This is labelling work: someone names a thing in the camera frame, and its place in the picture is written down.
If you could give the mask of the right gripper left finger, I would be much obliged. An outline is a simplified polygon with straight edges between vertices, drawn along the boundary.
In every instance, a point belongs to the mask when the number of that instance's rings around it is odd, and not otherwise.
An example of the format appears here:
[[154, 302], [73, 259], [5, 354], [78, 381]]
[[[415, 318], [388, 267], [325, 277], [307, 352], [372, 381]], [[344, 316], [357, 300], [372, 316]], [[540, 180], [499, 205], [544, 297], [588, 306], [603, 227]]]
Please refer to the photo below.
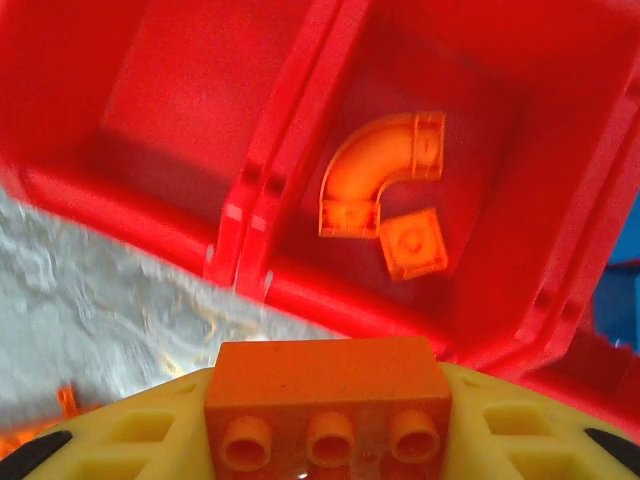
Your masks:
[[213, 479], [201, 369], [76, 416], [1, 461], [3, 479]]

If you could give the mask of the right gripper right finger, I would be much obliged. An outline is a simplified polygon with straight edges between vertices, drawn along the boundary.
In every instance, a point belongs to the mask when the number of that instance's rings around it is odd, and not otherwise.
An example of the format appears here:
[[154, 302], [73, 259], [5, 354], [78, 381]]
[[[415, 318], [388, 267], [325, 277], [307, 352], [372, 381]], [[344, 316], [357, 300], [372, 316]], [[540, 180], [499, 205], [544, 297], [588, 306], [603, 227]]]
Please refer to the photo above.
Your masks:
[[637, 479], [639, 446], [569, 405], [452, 363], [442, 479]]

